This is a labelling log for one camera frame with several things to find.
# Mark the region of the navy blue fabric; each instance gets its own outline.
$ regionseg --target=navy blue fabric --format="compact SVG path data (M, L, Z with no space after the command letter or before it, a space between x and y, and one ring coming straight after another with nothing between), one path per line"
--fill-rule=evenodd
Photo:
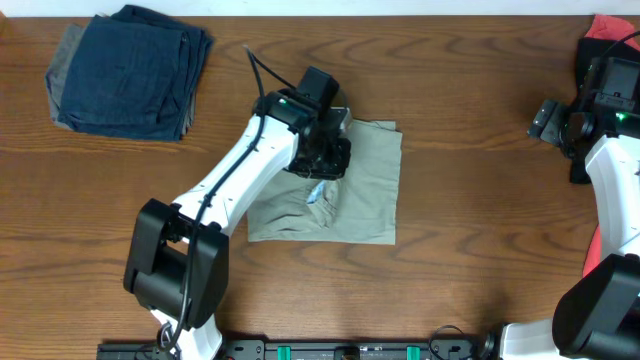
M58 121L91 134L178 141L213 40L127 5L95 17L69 67Z

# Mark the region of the stack of folded clothes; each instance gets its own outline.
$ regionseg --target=stack of folded clothes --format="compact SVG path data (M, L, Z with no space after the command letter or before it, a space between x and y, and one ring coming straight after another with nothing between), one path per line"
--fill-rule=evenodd
M71 25L45 75L51 118L78 132L178 141L212 44L203 29L131 5Z

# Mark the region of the gray cloth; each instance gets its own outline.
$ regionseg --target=gray cloth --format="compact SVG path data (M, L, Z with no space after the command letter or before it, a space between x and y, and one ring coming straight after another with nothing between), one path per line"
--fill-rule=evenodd
M402 133L395 122L355 120L351 160L336 181L281 171L247 213L249 241L299 240L393 245Z
M69 65L76 53L78 44L84 34L84 28L71 24L62 36L62 40L58 44L53 59L49 64L49 68L44 76L45 87L47 89L47 97L49 99L49 115L56 126L64 129L70 129L67 124L58 121L60 114L60 102L62 93L64 92L65 82L67 81L67 73ZM186 113L185 121L183 121L182 135L187 133L187 129L193 125L195 117L195 93L189 99L189 108Z

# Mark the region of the green tape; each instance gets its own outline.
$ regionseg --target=green tape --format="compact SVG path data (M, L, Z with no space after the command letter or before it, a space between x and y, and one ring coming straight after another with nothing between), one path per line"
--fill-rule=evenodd
M420 360L420 348L417 346L407 346L407 360Z
M291 348L288 346L278 346L278 360L291 360Z

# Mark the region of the wood grain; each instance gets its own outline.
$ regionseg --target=wood grain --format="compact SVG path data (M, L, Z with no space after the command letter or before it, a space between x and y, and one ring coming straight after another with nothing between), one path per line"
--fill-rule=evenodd
M131 231L235 143L257 96L242 44L296 81L333 74L356 118L404 133L397 245L247 242L231 248L224 331L274 339L416 338L550 317L579 278L593 190L526 137L545 98L575 95L589 17L188 18L216 37L180 143L77 134L48 118L43 75L64 28L9 19L0 42L0 347L87 359L157 324L122 288ZM266 82L272 89L276 83Z

